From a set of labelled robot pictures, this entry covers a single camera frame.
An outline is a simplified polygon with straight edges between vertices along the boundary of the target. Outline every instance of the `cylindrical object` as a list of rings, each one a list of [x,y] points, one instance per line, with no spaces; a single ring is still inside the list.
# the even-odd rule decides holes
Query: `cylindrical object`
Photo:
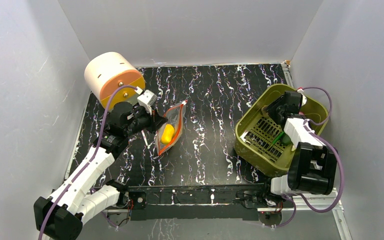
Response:
[[[90,61],[84,70],[84,79],[104,107],[119,86],[132,85],[145,89],[142,74],[117,52],[107,52]],[[134,95],[134,89],[121,90],[114,96],[109,109],[112,110],[116,103],[127,101]]]

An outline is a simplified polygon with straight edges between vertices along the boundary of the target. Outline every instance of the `olive green plastic basket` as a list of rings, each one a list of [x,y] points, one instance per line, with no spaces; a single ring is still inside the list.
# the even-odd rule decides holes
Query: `olive green plastic basket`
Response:
[[[292,144],[285,146],[278,141],[271,146],[276,136],[282,132],[282,128],[271,118],[265,118],[262,112],[263,107],[272,103],[285,91],[295,89],[285,84],[274,84],[267,88],[235,126],[234,149],[237,155],[269,177],[285,175],[294,156]],[[328,116],[327,109],[310,97],[307,97],[307,103],[300,111],[316,123],[320,123]],[[320,135],[327,123],[328,121],[320,126],[312,124],[311,129]]]

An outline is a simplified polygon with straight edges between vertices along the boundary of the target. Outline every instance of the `marble tabletop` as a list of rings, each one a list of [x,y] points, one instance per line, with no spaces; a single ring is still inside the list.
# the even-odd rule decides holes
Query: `marble tabletop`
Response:
[[[235,124],[272,84],[285,83],[281,64],[208,65],[138,68],[146,88],[157,95],[160,114],[187,100],[183,133],[158,156],[154,135],[145,131],[96,181],[115,179],[128,186],[196,186],[262,183],[265,177],[233,148]],[[101,127],[103,107],[91,94],[70,174],[86,156]]]

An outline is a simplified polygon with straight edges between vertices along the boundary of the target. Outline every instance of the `black marble table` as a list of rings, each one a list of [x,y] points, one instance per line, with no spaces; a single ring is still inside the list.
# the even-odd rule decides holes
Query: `black marble table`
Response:
[[[256,99],[275,83],[286,83],[281,64],[173,66],[139,68],[148,90],[157,95],[163,114],[187,100],[179,141],[158,156],[154,135],[145,131],[129,140],[123,154],[95,184],[115,179],[129,186],[245,185],[267,178],[233,149],[235,124]],[[90,95],[70,174],[97,137],[104,113]]]

